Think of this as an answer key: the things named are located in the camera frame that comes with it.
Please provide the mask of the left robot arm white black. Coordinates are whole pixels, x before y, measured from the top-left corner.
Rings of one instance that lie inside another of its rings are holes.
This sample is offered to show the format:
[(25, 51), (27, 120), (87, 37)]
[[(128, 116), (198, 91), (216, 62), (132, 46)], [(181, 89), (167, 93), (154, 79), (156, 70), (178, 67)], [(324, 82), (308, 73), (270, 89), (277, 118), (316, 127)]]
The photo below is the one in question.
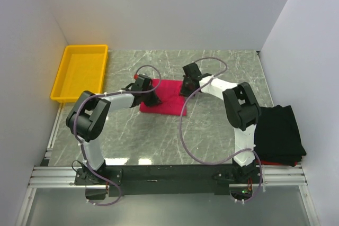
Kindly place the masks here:
[(161, 84), (154, 85), (147, 75), (135, 75), (135, 81), (117, 92), (94, 94), (90, 91), (81, 93), (66, 119), (66, 125), (75, 136), (80, 147), (83, 171), (93, 184), (112, 183), (106, 170), (98, 137), (105, 126), (110, 111), (129, 109), (144, 103), (157, 106), (162, 102), (155, 90)]

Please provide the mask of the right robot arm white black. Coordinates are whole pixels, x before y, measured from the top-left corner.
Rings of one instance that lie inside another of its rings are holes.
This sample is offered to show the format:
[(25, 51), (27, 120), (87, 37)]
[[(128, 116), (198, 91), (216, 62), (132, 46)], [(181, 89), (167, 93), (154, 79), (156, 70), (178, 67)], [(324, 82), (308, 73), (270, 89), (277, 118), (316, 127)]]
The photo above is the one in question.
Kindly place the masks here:
[(179, 123), (179, 136), (187, 154), (204, 165), (220, 165), (228, 160), (233, 161), (233, 173), (230, 176), (238, 183), (246, 182), (256, 171), (254, 152), (254, 134), (261, 108), (249, 83), (227, 82), (214, 75), (202, 74), (198, 65), (193, 62), (183, 67), (183, 85), (180, 94), (189, 100), (197, 92), (210, 94), (224, 102), (228, 122), (235, 135), (235, 153), (220, 162), (204, 162), (196, 158), (187, 148), (182, 134), (182, 119)]

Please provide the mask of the red t shirt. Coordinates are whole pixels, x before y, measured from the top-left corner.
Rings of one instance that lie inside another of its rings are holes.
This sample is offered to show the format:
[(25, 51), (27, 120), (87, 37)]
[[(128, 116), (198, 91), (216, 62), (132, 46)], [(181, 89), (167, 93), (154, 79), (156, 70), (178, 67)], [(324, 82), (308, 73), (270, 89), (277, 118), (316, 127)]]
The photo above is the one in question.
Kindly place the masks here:
[(160, 85), (155, 90), (156, 95), (162, 103), (152, 107), (141, 103), (139, 107), (140, 112), (180, 116), (185, 103), (185, 98), (180, 95), (182, 84), (183, 82), (180, 80), (162, 79)]

